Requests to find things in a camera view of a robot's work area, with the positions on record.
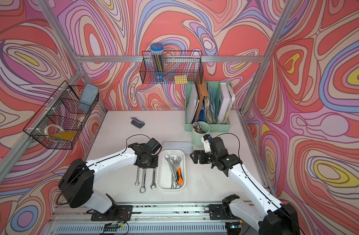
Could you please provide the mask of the blue pencil tube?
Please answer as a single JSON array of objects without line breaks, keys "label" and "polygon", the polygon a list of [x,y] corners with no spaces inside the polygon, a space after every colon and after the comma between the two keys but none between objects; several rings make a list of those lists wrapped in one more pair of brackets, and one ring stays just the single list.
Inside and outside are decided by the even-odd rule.
[{"label": "blue pencil tube", "polygon": [[155,70],[155,80],[158,83],[164,82],[164,51],[163,44],[153,43],[150,45],[151,58]]}]

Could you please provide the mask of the grey hole punch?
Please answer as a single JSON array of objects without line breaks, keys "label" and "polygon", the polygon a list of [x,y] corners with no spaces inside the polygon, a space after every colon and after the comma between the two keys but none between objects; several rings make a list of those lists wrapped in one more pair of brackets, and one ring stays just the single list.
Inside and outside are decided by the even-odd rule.
[{"label": "grey hole punch", "polygon": [[138,129],[141,129],[145,125],[145,122],[137,119],[136,117],[132,117],[131,118],[131,124],[133,126],[137,127]]}]

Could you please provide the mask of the silver end wrench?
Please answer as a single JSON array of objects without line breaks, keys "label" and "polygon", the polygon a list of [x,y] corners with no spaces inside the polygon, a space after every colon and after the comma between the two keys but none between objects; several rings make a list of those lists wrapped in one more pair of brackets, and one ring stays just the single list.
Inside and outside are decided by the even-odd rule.
[{"label": "silver end wrench", "polygon": [[153,168],[153,173],[152,173],[152,182],[151,182],[151,185],[150,185],[150,188],[153,190],[157,187],[156,185],[156,168]]}]

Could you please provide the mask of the small silver wrench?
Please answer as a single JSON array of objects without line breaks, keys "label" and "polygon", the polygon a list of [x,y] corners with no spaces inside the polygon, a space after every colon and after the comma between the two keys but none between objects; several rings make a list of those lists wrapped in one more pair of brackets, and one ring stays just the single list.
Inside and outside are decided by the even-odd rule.
[{"label": "small silver wrench", "polygon": [[140,177],[140,168],[137,167],[136,180],[135,180],[135,183],[134,183],[135,186],[139,186],[139,185],[140,185],[139,177]]}]

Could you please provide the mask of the white plastic storage box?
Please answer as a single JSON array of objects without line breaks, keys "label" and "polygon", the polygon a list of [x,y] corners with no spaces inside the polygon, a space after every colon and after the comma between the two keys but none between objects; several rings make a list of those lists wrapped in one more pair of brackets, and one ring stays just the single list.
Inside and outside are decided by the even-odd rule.
[{"label": "white plastic storage box", "polygon": [[[180,163],[182,177],[184,180],[184,184],[181,188],[175,188],[174,190],[171,189],[171,171],[169,168],[169,165],[165,159],[165,156],[169,155],[171,157],[172,163],[175,159],[177,159],[178,156],[182,158],[182,161]],[[158,169],[157,169],[157,176],[156,176],[156,184],[162,191],[179,191],[185,186],[185,154],[181,150],[163,150],[159,154],[159,161],[158,161]]]}]

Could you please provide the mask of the tape roll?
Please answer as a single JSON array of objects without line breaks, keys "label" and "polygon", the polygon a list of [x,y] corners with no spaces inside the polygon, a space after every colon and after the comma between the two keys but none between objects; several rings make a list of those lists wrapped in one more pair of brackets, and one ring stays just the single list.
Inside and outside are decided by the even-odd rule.
[{"label": "tape roll", "polygon": [[57,134],[57,133],[60,133],[63,131],[64,131],[63,127],[61,127],[57,124],[50,124],[44,128],[44,134],[47,136],[53,136],[54,134]]}]

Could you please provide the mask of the long silver combination wrench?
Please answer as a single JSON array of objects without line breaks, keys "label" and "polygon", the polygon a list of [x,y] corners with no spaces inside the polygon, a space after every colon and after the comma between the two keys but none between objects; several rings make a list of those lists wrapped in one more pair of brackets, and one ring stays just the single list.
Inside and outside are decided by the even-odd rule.
[{"label": "long silver combination wrench", "polygon": [[146,192],[146,169],[144,168],[142,171],[142,182],[141,182],[141,187],[139,189],[140,193],[145,193]]}]

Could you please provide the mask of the orange handled adjustable wrench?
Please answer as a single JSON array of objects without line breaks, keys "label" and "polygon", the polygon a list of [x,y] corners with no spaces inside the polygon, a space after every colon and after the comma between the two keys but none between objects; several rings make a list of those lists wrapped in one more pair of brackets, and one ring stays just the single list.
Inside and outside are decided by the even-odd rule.
[{"label": "orange handled adjustable wrench", "polygon": [[176,188],[181,188],[184,184],[184,180],[182,177],[182,172],[181,172],[181,167],[180,167],[180,163],[182,161],[182,158],[180,156],[177,157],[177,159],[175,159],[173,161],[175,170],[176,170],[176,179],[177,179],[177,186]]}]

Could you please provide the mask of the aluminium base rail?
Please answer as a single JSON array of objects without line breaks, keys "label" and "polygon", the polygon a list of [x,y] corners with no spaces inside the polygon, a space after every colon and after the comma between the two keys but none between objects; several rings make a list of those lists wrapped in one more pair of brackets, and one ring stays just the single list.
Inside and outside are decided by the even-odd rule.
[{"label": "aluminium base rail", "polygon": [[108,227],[108,221],[92,221],[87,208],[58,208],[43,235],[256,235],[239,220],[211,220],[208,203],[130,203],[126,225]]}]

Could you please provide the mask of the grey sponge block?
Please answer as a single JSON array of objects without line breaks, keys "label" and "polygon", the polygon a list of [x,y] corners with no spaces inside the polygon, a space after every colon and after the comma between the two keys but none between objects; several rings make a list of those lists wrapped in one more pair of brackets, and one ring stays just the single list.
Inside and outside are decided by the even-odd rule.
[{"label": "grey sponge block", "polygon": [[80,102],[91,106],[99,93],[99,88],[92,84],[86,84],[83,88]]}]

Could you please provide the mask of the green pencil cup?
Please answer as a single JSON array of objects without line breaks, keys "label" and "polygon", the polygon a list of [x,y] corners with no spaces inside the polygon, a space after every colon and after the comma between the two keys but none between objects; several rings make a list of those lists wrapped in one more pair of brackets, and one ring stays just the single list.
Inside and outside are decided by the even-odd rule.
[{"label": "green pencil cup", "polygon": [[195,147],[202,147],[202,139],[204,135],[208,134],[210,127],[206,122],[198,121],[192,124],[192,144]]}]

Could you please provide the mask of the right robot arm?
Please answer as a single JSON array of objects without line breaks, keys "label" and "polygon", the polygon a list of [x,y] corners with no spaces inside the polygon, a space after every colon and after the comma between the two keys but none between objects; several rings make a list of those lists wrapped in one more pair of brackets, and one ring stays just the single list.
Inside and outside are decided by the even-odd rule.
[{"label": "right robot arm", "polygon": [[237,217],[260,235],[299,235],[298,212],[290,203],[284,204],[269,193],[248,171],[239,154],[229,153],[220,136],[209,134],[200,138],[203,150],[195,150],[190,158],[195,164],[210,164],[236,183],[253,203],[246,204],[233,194],[223,199],[224,214]]}]

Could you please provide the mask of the green file organizer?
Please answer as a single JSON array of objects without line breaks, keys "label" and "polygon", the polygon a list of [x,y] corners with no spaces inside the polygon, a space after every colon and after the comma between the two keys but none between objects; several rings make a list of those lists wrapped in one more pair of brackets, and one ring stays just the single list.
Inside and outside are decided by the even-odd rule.
[{"label": "green file organizer", "polygon": [[194,122],[204,121],[210,132],[228,132],[234,101],[230,82],[185,85],[185,131],[192,132]]}]

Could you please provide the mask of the yellow sticky notes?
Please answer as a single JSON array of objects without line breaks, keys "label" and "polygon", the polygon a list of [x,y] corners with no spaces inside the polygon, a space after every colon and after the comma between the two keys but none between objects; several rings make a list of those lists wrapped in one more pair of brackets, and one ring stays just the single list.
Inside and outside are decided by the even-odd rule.
[{"label": "yellow sticky notes", "polygon": [[174,76],[175,84],[188,84],[187,75]]}]

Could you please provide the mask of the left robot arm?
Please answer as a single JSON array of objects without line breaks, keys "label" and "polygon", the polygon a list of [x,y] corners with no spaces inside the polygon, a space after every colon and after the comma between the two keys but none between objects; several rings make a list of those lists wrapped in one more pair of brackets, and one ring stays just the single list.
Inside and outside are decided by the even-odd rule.
[{"label": "left robot arm", "polygon": [[117,216],[122,211],[118,209],[115,201],[111,196],[95,190],[93,184],[106,175],[130,165],[140,169],[155,169],[161,149],[162,145],[151,138],[147,143],[127,144],[123,150],[96,160],[86,162],[76,159],[58,184],[61,196],[71,208],[84,206],[102,216]]}]

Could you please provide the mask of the white rectangular lid box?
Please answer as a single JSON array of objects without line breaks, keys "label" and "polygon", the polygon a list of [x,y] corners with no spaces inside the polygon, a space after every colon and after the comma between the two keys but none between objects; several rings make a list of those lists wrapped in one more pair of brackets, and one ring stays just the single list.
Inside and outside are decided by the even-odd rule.
[{"label": "white rectangular lid box", "polygon": [[191,152],[193,145],[191,142],[175,142],[175,141],[166,141],[162,143],[163,150],[181,150],[182,152]]}]

